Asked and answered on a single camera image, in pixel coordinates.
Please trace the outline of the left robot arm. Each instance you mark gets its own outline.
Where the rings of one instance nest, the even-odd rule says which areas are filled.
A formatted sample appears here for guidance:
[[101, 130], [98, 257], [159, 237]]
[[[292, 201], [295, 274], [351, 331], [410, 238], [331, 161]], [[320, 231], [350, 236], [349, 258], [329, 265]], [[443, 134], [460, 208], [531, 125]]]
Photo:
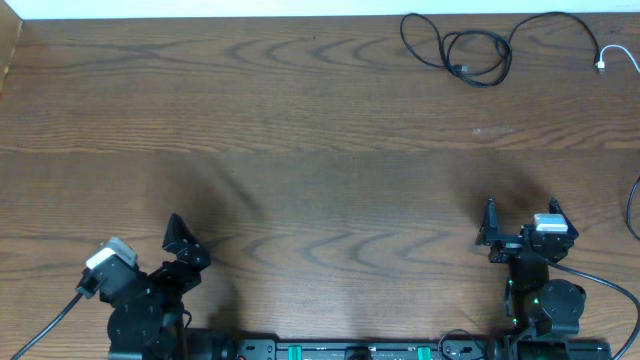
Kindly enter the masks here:
[[176, 256], [150, 274], [114, 255], [97, 268], [100, 300], [113, 312], [107, 325], [110, 359], [186, 359], [183, 295], [201, 283], [209, 252], [172, 214], [162, 248]]

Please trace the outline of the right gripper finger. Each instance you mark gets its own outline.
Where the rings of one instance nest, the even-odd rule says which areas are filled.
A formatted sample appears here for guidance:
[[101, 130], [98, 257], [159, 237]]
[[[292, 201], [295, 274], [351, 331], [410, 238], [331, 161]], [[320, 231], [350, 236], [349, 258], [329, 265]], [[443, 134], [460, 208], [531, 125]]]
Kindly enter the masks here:
[[477, 235], [478, 245], [492, 245], [499, 235], [499, 225], [495, 202], [492, 198], [486, 201], [485, 213]]
[[564, 211], [562, 210], [559, 201], [555, 197], [552, 197], [549, 201], [548, 212], [550, 214], [564, 215]]

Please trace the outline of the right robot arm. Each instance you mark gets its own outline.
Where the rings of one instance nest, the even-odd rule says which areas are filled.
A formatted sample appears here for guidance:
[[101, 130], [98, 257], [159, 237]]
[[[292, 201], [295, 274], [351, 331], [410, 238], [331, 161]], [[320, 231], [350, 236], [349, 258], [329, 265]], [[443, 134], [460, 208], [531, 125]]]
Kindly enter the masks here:
[[496, 204], [488, 199], [475, 243], [490, 248], [491, 263], [509, 267], [505, 311], [512, 333], [490, 341], [487, 359], [568, 359], [568, 340], [579, 333], [585, 290], [570, 281], [552, 279], [549, 267], [568, 255], [579, 233], [558, 201], [533, 216], [517, 234], [500, 230]]

